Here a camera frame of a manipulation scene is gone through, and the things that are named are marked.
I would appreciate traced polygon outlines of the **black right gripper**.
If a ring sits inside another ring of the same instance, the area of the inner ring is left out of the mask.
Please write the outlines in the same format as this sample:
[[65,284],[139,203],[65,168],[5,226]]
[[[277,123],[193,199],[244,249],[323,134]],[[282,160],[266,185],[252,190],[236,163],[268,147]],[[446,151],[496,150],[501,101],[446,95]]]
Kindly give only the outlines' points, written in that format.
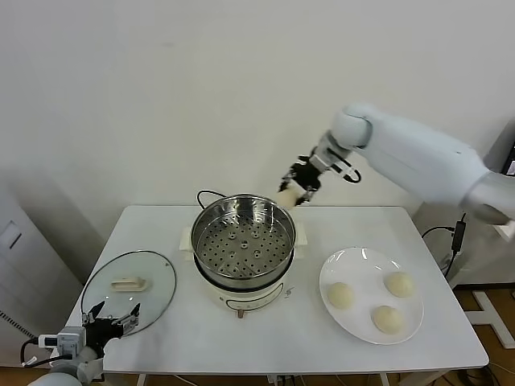
[[314,194],[320,189],[321,172],[313,166],[308,158],[300,158],[282,177],[278,192],[296,191],[295,205],[310,203]]

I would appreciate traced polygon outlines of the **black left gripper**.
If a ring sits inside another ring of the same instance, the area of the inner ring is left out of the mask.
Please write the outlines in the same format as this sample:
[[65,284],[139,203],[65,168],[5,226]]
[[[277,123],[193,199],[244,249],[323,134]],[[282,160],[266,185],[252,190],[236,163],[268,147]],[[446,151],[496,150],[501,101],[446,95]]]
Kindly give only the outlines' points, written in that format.
[[119,339],[130,334],[139,324],[140,306],[138,303],[126,315],[116,319],[97,318],[105,302],[93,306],[81,314],[82,327],[85,329],[85,345],[95,352],[103,352],[111,339]]

